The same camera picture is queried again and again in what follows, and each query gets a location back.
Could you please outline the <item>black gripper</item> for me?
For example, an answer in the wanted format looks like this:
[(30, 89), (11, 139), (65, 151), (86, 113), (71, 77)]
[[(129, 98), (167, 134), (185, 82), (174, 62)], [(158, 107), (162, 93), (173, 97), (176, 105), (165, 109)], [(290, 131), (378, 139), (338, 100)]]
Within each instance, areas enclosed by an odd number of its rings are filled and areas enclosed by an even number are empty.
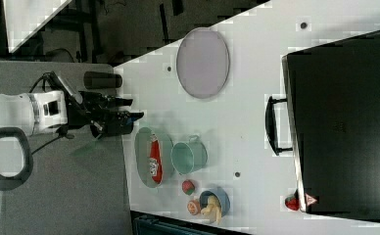
[(132, 99), (123, 99), (98, 92), (79, 91), (82, 102), (78, 103), (71, 95), (66, 95), (68, 123), (66, 131), (90, 127), (95, 138), (116, 136), (130, 133), (132, 121), (144, 117), (143, 112), (130, 113), (121, 111), (120, 107), (130, 107)]

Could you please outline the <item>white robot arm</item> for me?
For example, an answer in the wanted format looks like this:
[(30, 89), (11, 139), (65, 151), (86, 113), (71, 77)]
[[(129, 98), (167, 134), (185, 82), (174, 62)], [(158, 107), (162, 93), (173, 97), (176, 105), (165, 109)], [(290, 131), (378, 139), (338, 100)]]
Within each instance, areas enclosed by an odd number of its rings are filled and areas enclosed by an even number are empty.
[(87, 91), (79, 95), (80, 102), (62, 91), (0, 94), (0, 128), (15, 127), (32, 136), (89, 125), (95, 137), (112, 136), (130, 132), (133, 123), (144, 117), (125, 109), (132, 104), (130, 99)]

